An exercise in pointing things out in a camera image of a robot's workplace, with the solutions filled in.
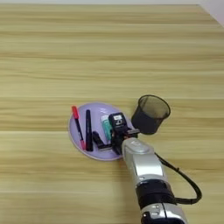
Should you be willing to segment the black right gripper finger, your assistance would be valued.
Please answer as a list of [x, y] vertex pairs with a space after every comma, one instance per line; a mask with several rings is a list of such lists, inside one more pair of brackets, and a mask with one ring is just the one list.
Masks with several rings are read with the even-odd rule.
[[98, 134], [97, 131], [94, 131], [92, 136], [93, 136], [93, 141], [97, 145], [98, 148], [104, 148], [105, 147], [105, 144], [101, 140], [100, 135]]

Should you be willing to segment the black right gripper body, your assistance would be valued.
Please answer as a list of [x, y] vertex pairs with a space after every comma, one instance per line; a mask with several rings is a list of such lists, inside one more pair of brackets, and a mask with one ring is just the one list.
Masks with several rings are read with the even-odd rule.
[[115, 154], [121, 155], [123, 141], [128, 138], [137, 137], [139, 133], [140, 131], [138, 129], [113, 131], [111, 135], [111, 142], [109, 144], [101, 143], [99, 145], [99, 149], [101, 151], [106, 149], [112, 149]]

